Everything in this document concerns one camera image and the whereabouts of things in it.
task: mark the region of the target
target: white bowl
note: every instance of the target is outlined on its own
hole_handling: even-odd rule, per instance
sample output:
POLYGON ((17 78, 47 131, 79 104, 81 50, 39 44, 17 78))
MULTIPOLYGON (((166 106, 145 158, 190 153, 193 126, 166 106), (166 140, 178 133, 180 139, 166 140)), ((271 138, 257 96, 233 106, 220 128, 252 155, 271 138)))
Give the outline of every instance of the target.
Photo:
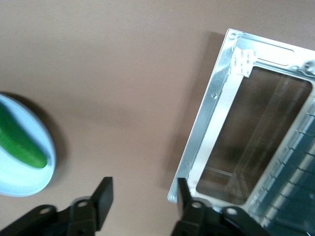
POLYGON ((7 107, 47 157, 47 165, 38 169, 19 161, 0 146, 0 194, 14 197, 33 195, 46 187, 53 176, 56 165, 54 143, 44 124, 27 107, 2 94, 0 103, 7 107))

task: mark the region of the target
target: sticker label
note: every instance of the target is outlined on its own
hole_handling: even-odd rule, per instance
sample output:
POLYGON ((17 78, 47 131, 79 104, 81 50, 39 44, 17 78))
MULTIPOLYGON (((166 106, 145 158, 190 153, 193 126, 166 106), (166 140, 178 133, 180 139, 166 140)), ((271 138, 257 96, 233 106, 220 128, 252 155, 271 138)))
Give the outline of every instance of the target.
POLYGON ((249 77, 256 60, 257 55, 254 50, 235 48, 228 74, 249 77))

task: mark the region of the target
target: cucumber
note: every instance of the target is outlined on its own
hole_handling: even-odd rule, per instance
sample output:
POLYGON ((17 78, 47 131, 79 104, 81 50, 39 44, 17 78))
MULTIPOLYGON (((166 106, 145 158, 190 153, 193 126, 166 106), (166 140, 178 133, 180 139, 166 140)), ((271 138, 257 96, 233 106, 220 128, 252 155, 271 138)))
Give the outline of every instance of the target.
POLYGON ((11 156, 35 167, 44 168, 47 158, 0 102, 0 146, 11 156))

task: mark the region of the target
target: screw hole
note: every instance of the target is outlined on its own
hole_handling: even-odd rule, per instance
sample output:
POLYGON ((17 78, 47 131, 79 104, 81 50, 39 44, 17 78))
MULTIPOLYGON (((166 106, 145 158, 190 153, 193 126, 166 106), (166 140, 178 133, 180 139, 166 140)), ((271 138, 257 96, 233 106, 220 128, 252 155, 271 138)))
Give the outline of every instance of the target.
POLYGON ((85 207, 87 204, 88 204, 87 201, 83 201, 78 204, 78 207, 85 207))
POLYGON ((49 207, 46 207, 46 208, 40 210, 39 214, 43 215, 43 214, 46 214, 46 213, 48 213, 48 212, 50 212, 50 208, 49 208, 49 207))
POLYGON ((232 33, 229 38, 230 38, 230 40, 234 40, 236 38, 236 34, 232 33))
POLYGON ((86 229, 80 229, 77 233, 77 235, 84 235, 87 232, 86 229))

